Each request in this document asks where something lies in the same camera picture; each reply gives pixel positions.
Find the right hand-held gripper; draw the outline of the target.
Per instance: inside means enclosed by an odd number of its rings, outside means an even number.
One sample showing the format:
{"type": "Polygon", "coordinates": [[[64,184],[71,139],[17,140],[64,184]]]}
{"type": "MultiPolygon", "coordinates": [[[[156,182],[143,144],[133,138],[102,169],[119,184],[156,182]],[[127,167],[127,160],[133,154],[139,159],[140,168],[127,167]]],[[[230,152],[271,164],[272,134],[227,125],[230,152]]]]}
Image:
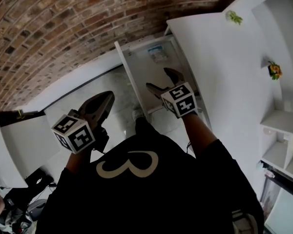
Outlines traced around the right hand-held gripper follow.
{"type": "Polygon", "coordinates": [[[176,86],[167,91],[152,83],[146,83],[146,88],[158,99],[162,99],[167,110],[176,115],[177,118],[195,112],[198,114],[198,107],[194,92],[182,73],[172,68],[164,68],[166,75],[176,86]]]}

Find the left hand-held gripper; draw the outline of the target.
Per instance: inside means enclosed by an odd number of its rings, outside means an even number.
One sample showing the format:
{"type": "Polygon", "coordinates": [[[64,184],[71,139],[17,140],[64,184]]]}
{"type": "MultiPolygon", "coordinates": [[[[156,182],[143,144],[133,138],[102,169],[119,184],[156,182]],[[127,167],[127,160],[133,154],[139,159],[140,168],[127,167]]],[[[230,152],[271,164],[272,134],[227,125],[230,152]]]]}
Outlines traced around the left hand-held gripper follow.
{"type": "Polygon", "coordinates": [[[104,152],[109,140],[102,123],[107,119],[114,103],[114,93],[105,91],[86,100],[78,111],[70,110],[51,128],[61,146],[74,154],[91,147],[104,152]],[[83,117],[89,116],[89,122],[83,117]]]}

